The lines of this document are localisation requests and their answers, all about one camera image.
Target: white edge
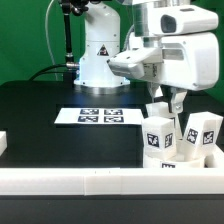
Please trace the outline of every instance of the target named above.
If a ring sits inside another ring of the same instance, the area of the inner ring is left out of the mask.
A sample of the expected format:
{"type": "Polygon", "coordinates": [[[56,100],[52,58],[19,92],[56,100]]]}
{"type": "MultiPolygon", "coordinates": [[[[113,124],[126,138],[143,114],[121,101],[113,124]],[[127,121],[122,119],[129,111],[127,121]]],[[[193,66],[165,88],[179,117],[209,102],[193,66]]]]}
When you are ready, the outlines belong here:
{"type": "Polygon", "coordinates": [[[0,169],[0,195],[224,194],[224,169],[0,169]]]}

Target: white paper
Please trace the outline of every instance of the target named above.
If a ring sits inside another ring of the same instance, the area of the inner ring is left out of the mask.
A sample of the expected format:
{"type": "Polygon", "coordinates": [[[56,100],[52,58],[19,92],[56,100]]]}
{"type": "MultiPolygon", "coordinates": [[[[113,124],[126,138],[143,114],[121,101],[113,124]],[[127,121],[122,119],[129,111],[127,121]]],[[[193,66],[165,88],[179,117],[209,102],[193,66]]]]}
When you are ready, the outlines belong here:
{"type": "Polygon", "coordinates": [[[134,124],[141,125],[140,109],[125,108],[62,108],[55,124],[134,124]]]}

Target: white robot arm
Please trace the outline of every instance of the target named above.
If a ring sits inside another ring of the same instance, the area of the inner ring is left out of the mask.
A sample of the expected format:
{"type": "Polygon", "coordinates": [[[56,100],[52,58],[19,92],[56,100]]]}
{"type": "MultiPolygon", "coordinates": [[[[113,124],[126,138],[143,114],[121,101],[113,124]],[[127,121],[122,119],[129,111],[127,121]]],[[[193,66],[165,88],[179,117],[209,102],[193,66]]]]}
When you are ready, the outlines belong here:
{"type": "Polygon", "coordinates": [[[135,32],[129,49],[108,61],[115,75],[147,81],[155,89],[174,87],[178,107],[184,91],[215,85],[219,47],[208,31],[218,26],[216,13],[190,5],[190,0],[133,0],[132,7],[135,32]]]}

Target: green backdrop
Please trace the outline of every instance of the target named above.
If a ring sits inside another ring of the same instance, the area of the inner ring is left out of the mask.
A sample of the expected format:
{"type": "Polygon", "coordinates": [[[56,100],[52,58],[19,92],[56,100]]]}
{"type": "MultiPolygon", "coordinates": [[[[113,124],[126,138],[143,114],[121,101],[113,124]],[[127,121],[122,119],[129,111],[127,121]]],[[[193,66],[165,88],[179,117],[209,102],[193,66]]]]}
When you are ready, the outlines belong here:
{"type": "MultiPolygon", "coordinates": [[[[12,80],[28,80],[35,72],[52,64],[45,37],[45,14],[51,0],[0,1],[0,84],[12,80]]],[[[116,1],[108,2],[121,15],[121,47],[132,24],[131,8],[116,1]]],[[[214,33],[220,45],[220,80],[208,90],[224,102],[224,1],[196,0],[194,4],[215,11],[219,27],[214,33]]],[[[84,53],[84,18],[71,16],[73,53],[78,61],[84,53]]],[[[65,40],[63,14],[57,2],[49,15],[49,36],[56,63],[64,63],[65,40]]],[[[45,79],[54,79],[52,75],[45,79]]]]}

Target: white box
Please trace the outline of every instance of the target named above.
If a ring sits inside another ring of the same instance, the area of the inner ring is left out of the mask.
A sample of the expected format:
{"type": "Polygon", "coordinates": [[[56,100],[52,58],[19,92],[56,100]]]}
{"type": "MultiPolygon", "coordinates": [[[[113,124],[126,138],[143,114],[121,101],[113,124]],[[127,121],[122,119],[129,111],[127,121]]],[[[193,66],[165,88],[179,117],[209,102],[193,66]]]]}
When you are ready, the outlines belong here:
{"type": "Polygon", "coordinates": [[[6,132],[0,131],[0,156],[7,148],[6,132]]]}
{"type": "Polygon", "coordinates": [[[223,117],[210,112],[190,114],[181,142],[186,161],[213,153],[222,120],[223,117]]]}
{"type": "Polygon", "coordinates": [[[144,154],[167,160],[176,154],[174,122],[168,118],[152,116],[142,121],[144,154]]]}

